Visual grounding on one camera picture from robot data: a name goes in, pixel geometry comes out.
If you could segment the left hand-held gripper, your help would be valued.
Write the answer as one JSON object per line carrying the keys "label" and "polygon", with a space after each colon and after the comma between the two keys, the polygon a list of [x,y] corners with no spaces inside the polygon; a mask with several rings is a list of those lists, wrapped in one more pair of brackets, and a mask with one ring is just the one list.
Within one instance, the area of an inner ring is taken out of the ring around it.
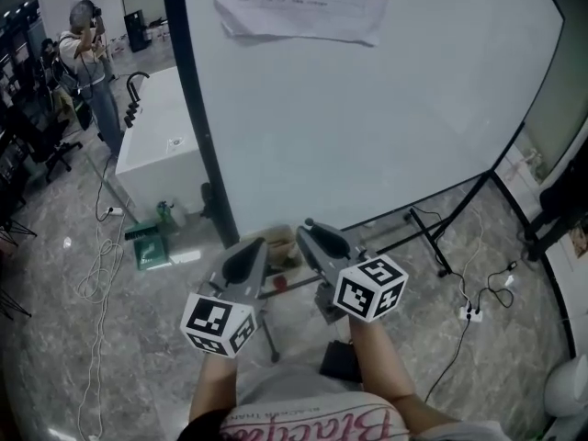
{"label": "left hand-held gripper", "polygon": [[234,359],[258,328],[268,244],[237,243],[213,262],[198,292],[190,293],[180,329],[198,350]]}

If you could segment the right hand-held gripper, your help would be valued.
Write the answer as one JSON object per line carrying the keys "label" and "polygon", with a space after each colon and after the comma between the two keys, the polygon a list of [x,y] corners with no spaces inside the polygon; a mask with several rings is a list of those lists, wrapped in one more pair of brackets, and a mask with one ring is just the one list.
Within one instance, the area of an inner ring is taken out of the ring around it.
{"label": "right hand-held gripper", "polygon": [[297,229],[296,241],[321,279],[315,303],[328,323],[346,315],[373,322],[400,302],[408,274],[388,256],[366,248],[353,233],[307,219]]}

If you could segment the beige box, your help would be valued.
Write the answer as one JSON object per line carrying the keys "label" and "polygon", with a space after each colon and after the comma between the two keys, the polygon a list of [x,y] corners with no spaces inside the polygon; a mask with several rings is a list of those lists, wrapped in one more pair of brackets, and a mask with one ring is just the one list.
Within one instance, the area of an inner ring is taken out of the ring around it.
{"label": "beige box", "polygon": [[296,241],[296,234],[288,225],[280,225],[261,233],[268,245],[268,261],[265,289],[276,291],[273,285],[275,276],[284,276],[290,281],[298,276],[303,267],[303,259]]}

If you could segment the person's left forearm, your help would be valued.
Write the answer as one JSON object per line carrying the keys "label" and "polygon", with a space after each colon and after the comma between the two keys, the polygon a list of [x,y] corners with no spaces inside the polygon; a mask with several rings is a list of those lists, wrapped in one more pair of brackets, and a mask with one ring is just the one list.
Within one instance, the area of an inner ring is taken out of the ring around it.
{"label": "person's left forearm", "polygon": [[188,421],[214,411],[231,411],[237,405],[238,362],[207,353],[198,375]]}

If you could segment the person's right forearm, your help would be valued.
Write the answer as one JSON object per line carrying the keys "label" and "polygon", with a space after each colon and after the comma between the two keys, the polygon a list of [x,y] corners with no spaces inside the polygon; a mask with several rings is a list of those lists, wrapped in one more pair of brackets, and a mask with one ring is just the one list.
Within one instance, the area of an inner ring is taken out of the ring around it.
{"label": "person's right forearm", "polygon": [[350,316],[349,328],[364,389],[393,405],[412,435],[457,421],[416,394],[413,379],[381,322]]}

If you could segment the whiteboard on black stand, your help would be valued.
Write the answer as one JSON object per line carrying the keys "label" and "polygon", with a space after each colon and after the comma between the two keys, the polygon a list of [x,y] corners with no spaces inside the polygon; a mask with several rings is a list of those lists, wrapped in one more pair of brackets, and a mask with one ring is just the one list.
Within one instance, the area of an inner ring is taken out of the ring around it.
{"label": "whiteboard on black stand", "polygon": [[341,229],[505,157],[560,41],[554,0],[389,0],[379,44],[234,37],[215,0],[164,0],[225,247],[315,219]]}

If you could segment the black pouch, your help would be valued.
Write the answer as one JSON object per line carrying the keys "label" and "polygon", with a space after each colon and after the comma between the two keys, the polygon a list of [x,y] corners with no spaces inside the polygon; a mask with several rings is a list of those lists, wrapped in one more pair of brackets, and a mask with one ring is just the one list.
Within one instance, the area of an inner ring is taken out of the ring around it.
{"label": "black pouch", "polygon": [[354,346],[341,341],[330,342],[326,347],[319,373],[332,379],[361,383],[362,376]]}

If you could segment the green dustpan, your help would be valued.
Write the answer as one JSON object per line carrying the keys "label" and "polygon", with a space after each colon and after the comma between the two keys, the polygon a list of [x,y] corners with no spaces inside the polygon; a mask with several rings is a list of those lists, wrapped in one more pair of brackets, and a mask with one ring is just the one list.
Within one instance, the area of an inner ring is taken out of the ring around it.
{"label": "green dustpan", "polygon": [[161,235],[146,236],[133,242],[137,269],[148,270],[168,263],[165,239]]}

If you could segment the green hand brush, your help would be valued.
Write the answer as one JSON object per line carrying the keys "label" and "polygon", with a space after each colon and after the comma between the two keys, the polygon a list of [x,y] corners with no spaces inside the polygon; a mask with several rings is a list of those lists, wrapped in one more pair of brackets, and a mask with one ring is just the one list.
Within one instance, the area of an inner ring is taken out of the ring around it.
{"label": "green hand brush", "polygon": [[158,235],[160,233],[159,227],[154,222],[140,222],[137,223],[124,232],[125,241],[136,241],[146,237]]}

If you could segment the person's white printed shirt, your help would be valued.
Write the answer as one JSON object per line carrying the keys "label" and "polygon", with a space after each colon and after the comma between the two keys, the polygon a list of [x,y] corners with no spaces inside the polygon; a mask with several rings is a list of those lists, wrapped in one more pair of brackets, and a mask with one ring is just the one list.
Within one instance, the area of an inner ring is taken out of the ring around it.
{"label": "person's white printed shirt", "polygon": [[177,441],[511,441],[493,421],[409,431],[377,395],[301,367],[270,371],[230,410],[199,416]]}

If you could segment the white round basin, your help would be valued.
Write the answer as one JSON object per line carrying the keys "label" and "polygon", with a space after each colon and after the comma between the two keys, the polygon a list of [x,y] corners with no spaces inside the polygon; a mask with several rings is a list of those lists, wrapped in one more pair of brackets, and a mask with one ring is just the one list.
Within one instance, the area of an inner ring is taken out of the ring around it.
{"label": "white round basin", "polygon": [[569,417],[588,406],[588,357],[577,356],[557,366],[544,389],[545,411],[554,417]]}

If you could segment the black faucet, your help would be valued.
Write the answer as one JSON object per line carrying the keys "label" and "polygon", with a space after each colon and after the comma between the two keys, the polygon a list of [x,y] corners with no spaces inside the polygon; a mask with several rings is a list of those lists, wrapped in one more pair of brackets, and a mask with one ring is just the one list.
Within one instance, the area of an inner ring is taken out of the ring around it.
{"label": "black faucet", "polygon": [[126,88],[130,96],[130,103],[128,104],[126,116],[124,117],[124,121],[128,129],[132,128],[133,120],[135,120],[135,114],[138,111],[139,102],[141,101],[141,99],[139,98],[138,90],[135,84],[133,83],[133,79],[137,76],[142,76],[146,79],[150,78],[150,75],[148,73],[142,71],[137,71],[128,75],[126,81]]}

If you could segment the black office chair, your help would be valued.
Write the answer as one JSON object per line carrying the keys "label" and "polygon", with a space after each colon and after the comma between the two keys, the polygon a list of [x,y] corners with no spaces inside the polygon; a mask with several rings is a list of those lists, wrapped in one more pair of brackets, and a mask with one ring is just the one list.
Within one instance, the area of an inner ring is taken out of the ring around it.
{"label": "black office chair", "polygon": [[63,164],[67,172],[72,171],[72,167],[64,156],[74,149],[81,150],[83,144],[79,141],[70,143],[63,140],[63,134],[69,126],[67,119],[59,120],[54,117],[45,130],[40,130],[19,109],[16,108],[13,114],[15,115],[15,136],[27,144],[29,154],[36,164],[46,166],[45,181],[47,184],[51,183],[51,174],[57,164]]}

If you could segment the white paper sheet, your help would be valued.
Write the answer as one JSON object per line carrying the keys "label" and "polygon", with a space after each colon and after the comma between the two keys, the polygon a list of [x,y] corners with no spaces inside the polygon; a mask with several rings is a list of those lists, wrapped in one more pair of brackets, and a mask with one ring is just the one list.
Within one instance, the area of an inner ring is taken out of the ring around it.
{"label": "white paper sheet", "polygon": [[379,44],[389,0],[215,0],[234,37],[307,38]]}

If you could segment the black cabinet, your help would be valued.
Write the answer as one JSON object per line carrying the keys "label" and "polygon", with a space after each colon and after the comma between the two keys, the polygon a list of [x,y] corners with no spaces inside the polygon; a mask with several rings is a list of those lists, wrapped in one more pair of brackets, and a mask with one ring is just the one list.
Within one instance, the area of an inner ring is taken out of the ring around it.
{"label": "black cabinet", "polygon": [[127,14],[124,17],[130,50],[138,52],[145,50],[151,40],[148,38],[144,17],[141,10]]}

